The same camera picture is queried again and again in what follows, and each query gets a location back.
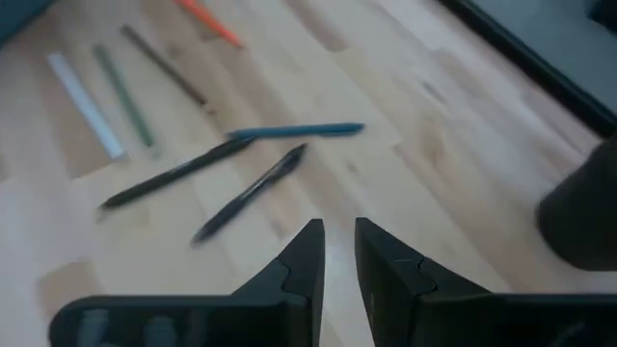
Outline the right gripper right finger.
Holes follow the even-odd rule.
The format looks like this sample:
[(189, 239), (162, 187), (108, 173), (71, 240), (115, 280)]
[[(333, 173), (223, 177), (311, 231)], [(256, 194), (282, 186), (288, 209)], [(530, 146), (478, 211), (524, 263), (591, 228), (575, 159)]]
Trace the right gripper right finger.
[(367, 218), (355, 253), (376, 347), (617, 347), (617, 295), (494, 293)]

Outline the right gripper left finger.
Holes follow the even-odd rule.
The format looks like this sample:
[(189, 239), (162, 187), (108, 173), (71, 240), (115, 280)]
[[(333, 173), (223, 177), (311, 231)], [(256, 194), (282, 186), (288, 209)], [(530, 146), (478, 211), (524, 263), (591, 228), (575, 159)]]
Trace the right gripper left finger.
[(50, 347), (318, 347), (325, 229), (310, 220), (228, 295), (100, 295), (63, 306)]

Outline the black pen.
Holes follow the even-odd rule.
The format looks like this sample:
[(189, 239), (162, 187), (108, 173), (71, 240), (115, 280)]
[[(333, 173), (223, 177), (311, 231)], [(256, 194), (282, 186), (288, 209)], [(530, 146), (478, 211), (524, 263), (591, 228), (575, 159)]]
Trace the black pen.
[(302, 162), (308, 144), (304, 143), (291, 149), (272, 168), (252, 183), (245, 191), (228, 202), (220, 211), (214, 214), (191, 238), (190, 245), (198, 247), (212, 238), (227, 223), (237, 216), (251, 200), (261, 192), (276, 184), (286, 175), (292, 173)]
[(127, 188), (102, 203), (98, 210), (112, 210), (124, 205), (127, 205), (134, 200), (145, 197), (156, 190), (162, 189), (181, 178), (193, 174), (196, 171), (204, 169), (207, 166), (213, 165), (218, 161), (228, 158), (235, 153), (238, 153), (255, 141), (255, 138), (241, 138), (228, 140), (208, 152), (195, 157), (194, 159), (185, 162), (177, 167), (169, 169), (163, 173), (153, 176), (139, 184)]

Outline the blue pen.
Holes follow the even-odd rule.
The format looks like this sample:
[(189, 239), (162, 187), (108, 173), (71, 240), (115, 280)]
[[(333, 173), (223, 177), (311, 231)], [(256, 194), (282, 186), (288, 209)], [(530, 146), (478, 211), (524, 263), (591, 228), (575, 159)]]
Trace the blue pen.
[(245, 128), (230, 131), (229, 139), (248, 138), (293, 138), (306, 136), (337, 137), (357, 134), (364, 130), (364, 124), (359, 122), (339, 122), (323, 124), (286, 125), (277, 127)]

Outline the black pencil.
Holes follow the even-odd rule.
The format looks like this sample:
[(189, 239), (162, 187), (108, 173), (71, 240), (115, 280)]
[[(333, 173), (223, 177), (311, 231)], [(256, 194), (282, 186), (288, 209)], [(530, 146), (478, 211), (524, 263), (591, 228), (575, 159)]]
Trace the black pencil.
[(182, 74), (170, 65), (136, 30), (129, 25), (120, 27), (121, 33), (161, 71), (200, 106), (207, 104), (206, 97), (195, 88)]

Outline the white pencil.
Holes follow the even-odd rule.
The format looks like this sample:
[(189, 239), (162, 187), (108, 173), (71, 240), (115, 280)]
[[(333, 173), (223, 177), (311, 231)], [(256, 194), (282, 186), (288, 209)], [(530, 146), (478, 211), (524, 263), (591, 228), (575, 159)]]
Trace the white pencil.
[(60, 52), (52, 52), (47, 56), (47, 62), (64, 85), (76, 108), (83, 115), (108, 156), (112, 160), (122, 158), (126, 154), (126, 150), (119, 137), (114, 132), (110, 122), (100, 112), (64, 55)]

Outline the orange pencil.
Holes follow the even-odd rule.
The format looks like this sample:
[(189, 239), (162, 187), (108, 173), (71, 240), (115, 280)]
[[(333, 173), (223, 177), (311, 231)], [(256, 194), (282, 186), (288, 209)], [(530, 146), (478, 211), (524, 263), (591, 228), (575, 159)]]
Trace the orange pencil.
[(243, 48), (240, 39), (227, 27), (220, 22), (216, 16), (210, 12), (205, 6), (199, 5), (197, 0), (174, 0), (182, 6), (191, 15), (193, 15), (202, 24), (208, 27), (211, 31), (217, 34), (222, 39), (238, 48)]

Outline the black plant pot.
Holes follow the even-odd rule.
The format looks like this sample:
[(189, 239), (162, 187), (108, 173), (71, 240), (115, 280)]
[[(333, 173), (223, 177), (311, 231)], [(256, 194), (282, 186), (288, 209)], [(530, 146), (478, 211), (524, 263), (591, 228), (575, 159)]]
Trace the black plant pot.
[(617, 272), (617, 134), (546, 194), (537, 228), (564, 261), (590, 272)]

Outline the green pencil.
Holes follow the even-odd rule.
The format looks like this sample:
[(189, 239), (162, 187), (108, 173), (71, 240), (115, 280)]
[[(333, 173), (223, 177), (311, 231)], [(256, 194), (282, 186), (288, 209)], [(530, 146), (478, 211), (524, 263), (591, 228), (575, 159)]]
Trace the green pencil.
[(107, 79), (109, 80), (109, 83), (114, 89), (120, 105), (126, 113), (127, 119), (138, 134), (140, 141), (147, 148), (155, 147), (155, 138), (150, 131), (139, 107), (131, 97), (129, 90), (123, 81), (121, 72), (115, 65), (109, 51), (103, 44), (97, 44), (93, 47), (93, 53)]

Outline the teal plastic bin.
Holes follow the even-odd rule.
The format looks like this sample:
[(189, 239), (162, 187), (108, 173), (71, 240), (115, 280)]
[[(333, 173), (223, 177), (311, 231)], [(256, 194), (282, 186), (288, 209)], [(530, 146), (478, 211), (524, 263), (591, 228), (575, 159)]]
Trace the teal plastic bin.
[(46, 10), (55, 0), (0, 0), (0, 45)]

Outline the black aluminium table frame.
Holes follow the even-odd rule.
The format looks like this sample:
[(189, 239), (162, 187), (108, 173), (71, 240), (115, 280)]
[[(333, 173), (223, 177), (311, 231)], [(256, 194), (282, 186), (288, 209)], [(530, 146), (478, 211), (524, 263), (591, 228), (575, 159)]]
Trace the black aluminium table frame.
[(437, 1), (593, 132), (617, 132), (617, 0)]

